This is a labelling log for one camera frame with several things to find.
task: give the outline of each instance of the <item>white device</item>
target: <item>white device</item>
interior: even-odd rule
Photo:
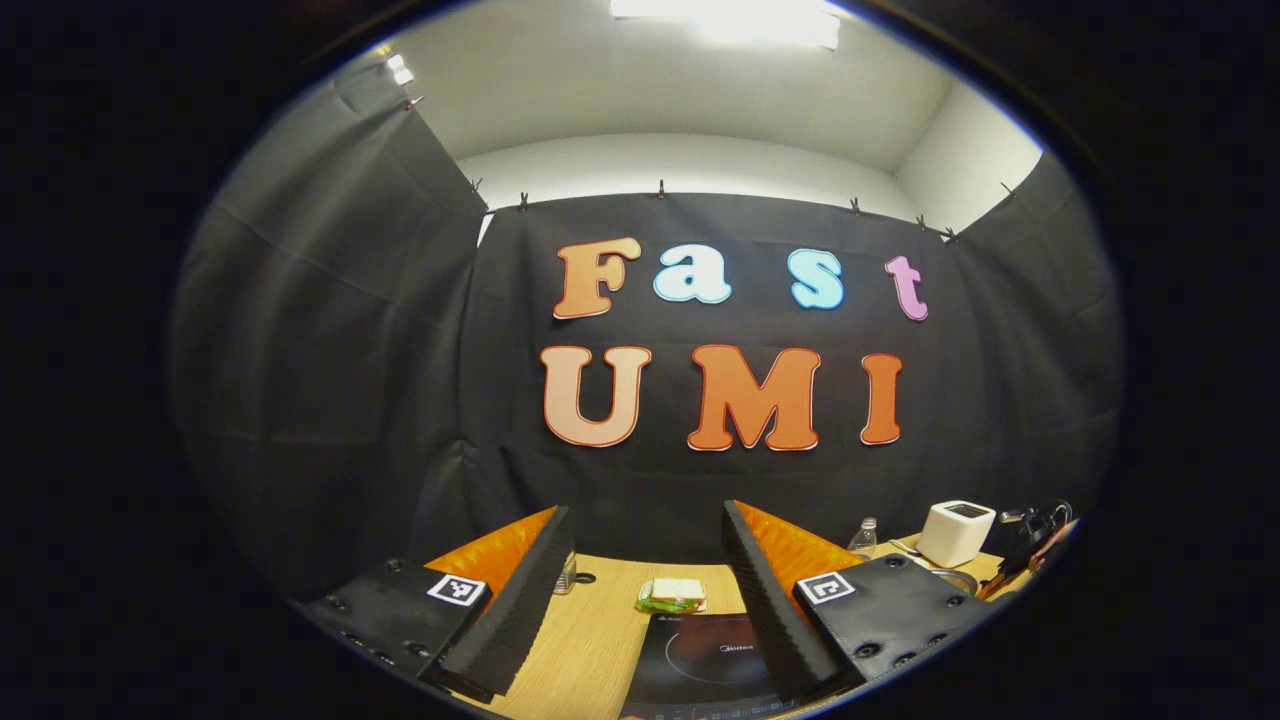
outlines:
[[[929,507],[915,550],[938,568],[955,568],[978,557],[996,520],[995,510],[964,500]]]

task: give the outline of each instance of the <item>black fabric backdrop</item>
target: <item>black fabric backdrop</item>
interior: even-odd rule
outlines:
[[[1112,278],[1074,184],[1052,159],[943,243],[934,231],[788,200],[602,196],[495,213],[378,63],[312,90],[214,200],[173,315],[173,402],[195,471],[239,542],[292,593],[389,555],[428,560],[548,505],[573,507],[579,550],[721,561],[719,503],[737,497],[845,543],[867,515],[915,532],[927,507],[1066,497],[1087,510],[1120,402]],[[564,245],[635,237],[604,315],[554,320]],[[718,305],[653,291],[658,258],[726,259]],[[845,297],[801,309],[786,259],[833,252]],[[884,263],[923,281],[923,323]],[[690,450],[700,345],[742,350],[758,380],[786,347],[822,356],[812,451]],[[571,446],[543,419],[539,352],[594,360],[581,411],[611,410],[605,348],[653,351],[630,438]],[[868,447],[861,359],[899,356],[901,438]]]
[[[461,543],[456,360],[485,211],[384,63],[302,96],[205,215],[174,300],[193,470],[287,592]]]
[[[556,320],[557,250],[625,236],[643,254],[626,263],[621,290],[602,291],[611,310]],[[728,300],[658,297],[658,258],[684,243],[721,251]],[[803,309],[792,300],[786,260],[800,247],[840,259],[840,306]],[[905,316],[884,272],[899,255],[922,274],[923,323]],[[951,498],[1005,509],[1065,497],[1087,510],[1120,402],[1110,273],[1074,184],[1048,158],[1016,197],[951,243],[913,223],[765,197],[602,196],[499,210],[480,245],[462,331],[466,506],[484,529],[568,503],[581,551],[666,562],[722,560],[719,505],[728,497],[840,543],[867,515],[879,519],[882,536],[916,532],[929,505]],[[689,448],[701,404],[691,354],[708,343],[740,347],[758,382],[782,350],[817,351],[818,446]],[[581,384],[590,419],[611,410],[604,350],[653,352],[627,439],[579,447],[547,428],[538,356],[552,345],[591,351]],[[869,447],[859,439],[869,393],[860,361],[873,352],[902,360],[902,434]]]

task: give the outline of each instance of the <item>light blue letter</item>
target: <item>light blue letter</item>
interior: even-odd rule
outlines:
[[[845,299],[840,283],[840,260],[822,250],[796,250],[787,258],[791,277],[800,281],[791,286],[791,296],[801,307],[831,310]]]
[[[677,245],[659,258],[666,270],[653,278],[653,291],[663,300],[684,302],[696,297],[708,305],[724,302],[733,288],[724,283],[724,256],[705,245]],[[689,265],[677,265],[692,260]]]

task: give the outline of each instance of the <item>white ceiling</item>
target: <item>white ceiling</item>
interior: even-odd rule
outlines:
[[[481,0],[390,41],[454,159],[563,137],[678,132],[801,147],[895,172],[952,76],[846,18],[840,47],[714,44],[614,20],[609,0]]]

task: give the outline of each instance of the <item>small bottle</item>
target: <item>small bottle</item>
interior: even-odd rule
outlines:
[[[876,518],[863,518],[861,529],[849,541],[849,551],[864,557],[876,552]]]

